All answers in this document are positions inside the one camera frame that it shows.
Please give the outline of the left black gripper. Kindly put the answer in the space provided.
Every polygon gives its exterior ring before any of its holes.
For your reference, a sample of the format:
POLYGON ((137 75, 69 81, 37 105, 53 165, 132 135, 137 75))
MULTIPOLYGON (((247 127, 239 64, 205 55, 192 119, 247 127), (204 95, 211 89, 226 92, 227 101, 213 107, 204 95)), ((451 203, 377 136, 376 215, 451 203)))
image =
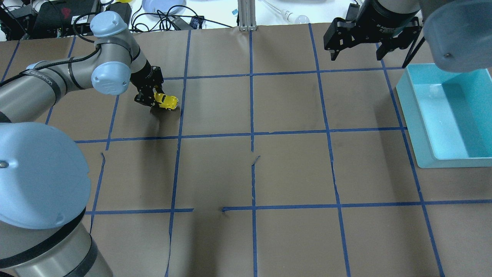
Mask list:
POLYGON ((148 107, 155 107, 155 94, 165 94, 163 91, 163 75, 161 68, 156 65, 145 65, 138 72, 131 74, 131 83, 137 88, 138 93, 134 101, 148 107))

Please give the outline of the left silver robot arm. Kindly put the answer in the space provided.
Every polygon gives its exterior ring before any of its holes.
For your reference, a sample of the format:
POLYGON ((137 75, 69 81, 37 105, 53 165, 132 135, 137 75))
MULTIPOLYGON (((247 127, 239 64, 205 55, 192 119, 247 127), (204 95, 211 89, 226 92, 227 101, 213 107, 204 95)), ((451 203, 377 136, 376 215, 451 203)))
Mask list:
POLYGON ((69 92, 95 89, 175 109, 127 23, 114 11, 90 22, 93 53, 31 64, 1 84, 1 270, 19 277, 112 277, 81 223, 91 194, 88 164, 77 144, 36 119, 69 92))

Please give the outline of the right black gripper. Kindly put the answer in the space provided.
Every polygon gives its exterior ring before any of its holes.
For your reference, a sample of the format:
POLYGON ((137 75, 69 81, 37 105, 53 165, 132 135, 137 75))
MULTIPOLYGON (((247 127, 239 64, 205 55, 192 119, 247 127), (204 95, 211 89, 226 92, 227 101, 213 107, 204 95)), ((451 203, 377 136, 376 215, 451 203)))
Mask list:
POLYGON ((399 13, 383 7, 379 0, 351 4, 346 17, 336 17, 323 36, 324 49, 335 61, 340 50, 363 43, 380 43, 376 58, 381 61, 395 49, 406 49, 421 31, 417 11, 399 13))

